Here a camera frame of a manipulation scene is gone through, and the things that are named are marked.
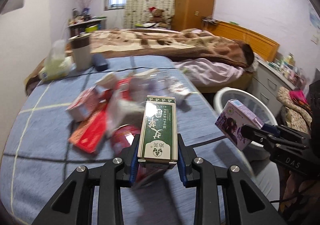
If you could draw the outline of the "person's right hand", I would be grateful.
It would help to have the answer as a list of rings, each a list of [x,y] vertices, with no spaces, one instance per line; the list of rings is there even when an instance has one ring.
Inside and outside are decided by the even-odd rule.
[[[286,224],[319,224],[319,177],[290,172],[279,211]]]

